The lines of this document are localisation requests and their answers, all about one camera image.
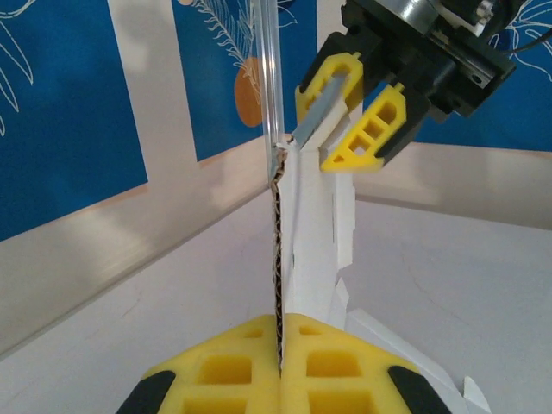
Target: black cable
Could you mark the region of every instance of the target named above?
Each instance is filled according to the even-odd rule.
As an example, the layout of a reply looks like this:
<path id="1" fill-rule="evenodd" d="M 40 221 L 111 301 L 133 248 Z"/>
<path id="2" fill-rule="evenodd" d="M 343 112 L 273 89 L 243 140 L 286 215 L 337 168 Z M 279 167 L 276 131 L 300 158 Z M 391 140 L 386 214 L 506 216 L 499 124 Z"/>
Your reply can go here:
<path id="1" fill-rule="evenodd" d="M 552 37 L 552 28 L 549 28 L 548 31 L 545 34 L 543 34 L 541 37 L 539 37 L 539 38 L 537 38 L 533 41 L 530 41 L 525 46 L 517 47 L 517 48 L 511 49 L 511 50 L 504 50 L 504 51 L 502 51 L 502 53 L 512 54 L 512 53 L 525 52 L 526 50 L 532 49 L 535 46 L 543 44 L 545 41 L 547 41 L 551 37 Z"/>
<path id="2" fill-rule="evenodd" d="M 485 25 L 481 39 L 489 41 L 491 38 L 504 30 L 508 24 L 516 18 L 522 6 L 527 0 L 496 0 L 492 7 L 493 17 Z"/>

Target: white wall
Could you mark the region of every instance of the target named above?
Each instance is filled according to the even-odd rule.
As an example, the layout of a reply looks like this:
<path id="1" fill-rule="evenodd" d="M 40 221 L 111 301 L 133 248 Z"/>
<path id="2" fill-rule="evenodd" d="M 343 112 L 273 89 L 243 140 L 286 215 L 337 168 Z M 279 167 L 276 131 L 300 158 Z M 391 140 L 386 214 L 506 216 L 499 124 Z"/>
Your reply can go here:
<path id="1" fill-rule="evenodd" d="M 370 201 L 552 229 L 552 154 L 413 143 L 355 184 Z"/>

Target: yellow foam block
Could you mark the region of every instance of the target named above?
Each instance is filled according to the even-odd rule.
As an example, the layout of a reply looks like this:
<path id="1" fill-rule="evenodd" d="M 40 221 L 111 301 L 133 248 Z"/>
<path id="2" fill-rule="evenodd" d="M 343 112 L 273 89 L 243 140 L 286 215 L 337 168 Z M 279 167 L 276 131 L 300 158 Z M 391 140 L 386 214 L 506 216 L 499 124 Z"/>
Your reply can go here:
<path id="1" fill-rule="evenodd" d="M 387 369 L 414 365 L 314 319 L 285 318 L 281 378 L 274 316 L 259 317 L 149 370 L 118 413 L 410 413 Z"/>

